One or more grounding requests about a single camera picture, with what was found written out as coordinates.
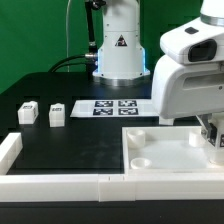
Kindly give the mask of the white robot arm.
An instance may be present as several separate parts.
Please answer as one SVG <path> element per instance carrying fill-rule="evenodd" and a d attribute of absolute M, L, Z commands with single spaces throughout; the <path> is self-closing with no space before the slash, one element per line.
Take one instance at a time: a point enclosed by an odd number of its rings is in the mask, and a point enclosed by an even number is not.
<path fill-rule="evenodd" d="M 202 136 L 224 147 L 224 0 L 203 0 L 200 16 L 160 38 L 164 55 L 145 66 L 140 44 L 138 0 L 85 0 L 103 10 L 101 47 L 90 41 L 93 77 L 109 85 L 130 85 L 151 76 L 152 104 L 163 119 L 197 116 Z"/>

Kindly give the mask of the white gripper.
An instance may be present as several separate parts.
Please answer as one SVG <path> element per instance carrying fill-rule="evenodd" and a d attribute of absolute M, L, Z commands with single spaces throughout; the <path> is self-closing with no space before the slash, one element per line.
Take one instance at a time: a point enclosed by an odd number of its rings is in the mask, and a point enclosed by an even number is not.
<path fill-rule="evenodd" d="M 164 55 L 156 64 L 152 104 L 164 119 L 197 115 L 201 135 L 215 144 L 212 115 L 224 111 L 224 68 L 220 63 L 182 65 Z"/>

